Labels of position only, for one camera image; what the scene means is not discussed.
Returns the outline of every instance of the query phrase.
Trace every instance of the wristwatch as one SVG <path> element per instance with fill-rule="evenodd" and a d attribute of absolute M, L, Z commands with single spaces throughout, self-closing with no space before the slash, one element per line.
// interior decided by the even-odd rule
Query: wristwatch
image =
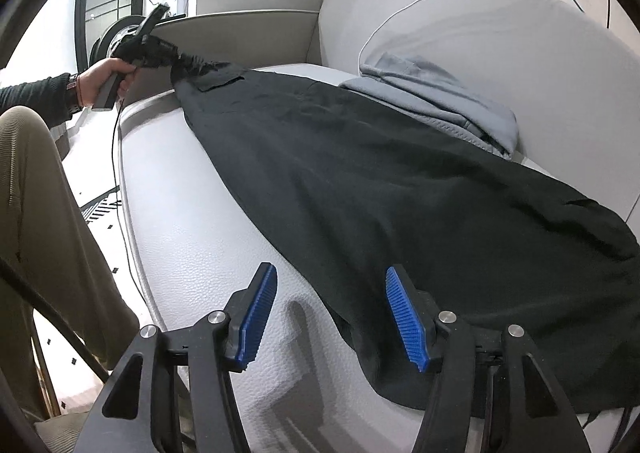
<path fill-rule="evenodd" d="M 66 108 L 69 110 L 71 115 L 82 111 L 82 106 L 78 101 L 78 92 L 78 74 L 73 74 L 69 77 L 69 81 L 66 83 L 65 95 Z"/>

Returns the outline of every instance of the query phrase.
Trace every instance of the dark green sweater sleeve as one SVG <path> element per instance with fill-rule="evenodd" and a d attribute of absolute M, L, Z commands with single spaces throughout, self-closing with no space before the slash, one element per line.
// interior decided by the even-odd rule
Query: dark green sweater sleeve
<path fill-rule="evenodd" d="M 33 83 L 0 88 L 0 114 L 22 105 L 35 110 L 49 128 L 71 119 L 66 107 L 65 93 L 69 74 L 61 74 Z"/>

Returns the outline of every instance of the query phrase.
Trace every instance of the gray sweatpants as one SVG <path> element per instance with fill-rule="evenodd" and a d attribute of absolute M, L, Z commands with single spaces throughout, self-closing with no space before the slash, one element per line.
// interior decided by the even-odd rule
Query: gray sweatpants
<path fill-rule="evenodd" d="M 108 368 L 139 329 L 66 181 L 47 126 L 33 110 L 0 116 L 0 256 Z M 23 409 L 45 417 L 31 349 L 32 309 L 0 279 L 0 368 Z"/>

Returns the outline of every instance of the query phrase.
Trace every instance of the black fabric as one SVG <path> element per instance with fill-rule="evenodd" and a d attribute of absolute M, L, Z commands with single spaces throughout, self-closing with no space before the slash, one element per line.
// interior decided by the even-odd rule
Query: black fabric
<path fill-rule="evenodd" d="M 53 128 L 71 119 L 66 108 L 66 84 L 70 74 L 0 89 L 0 114 L 18 105 L 35 110 Z"/>
<path fill-rule="evenodd" d="M 386 302 L 385 270 L 402 263 L 441 309 L 522 325 L 577 412 L 640 403 L 639 248 L 615 213 L 331 85 L 233 64 L 172 79 L 225 185 L 377 393 L 424 408 L 431 384 Z"/>

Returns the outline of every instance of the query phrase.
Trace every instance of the floor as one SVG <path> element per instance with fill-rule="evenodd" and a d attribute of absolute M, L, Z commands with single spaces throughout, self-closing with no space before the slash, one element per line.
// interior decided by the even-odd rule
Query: floor
<path fill-rule="evenodd" d="M 115 110 L 92 112 L 70 139 L 70 151 L 63 166 L 79 206 L 114 187 L 111 135 L 115 115 Z M 117 209 L 123 219 L 122 208 L 116 206 L 116 195 L 119 199 L 119 193 L 111 193 L 98 204 L 88 218 L 88 225 L 113 272 L 122 298 L 138 316 L 142 327 L 152 321 L 136 288 L 138 277 L 133 263 L 129 273 L 125 243 L 116 216 Z M 46 319 L 36 314 L 35 322 L 61 412 L 89 409 L 102 383 Z"/>

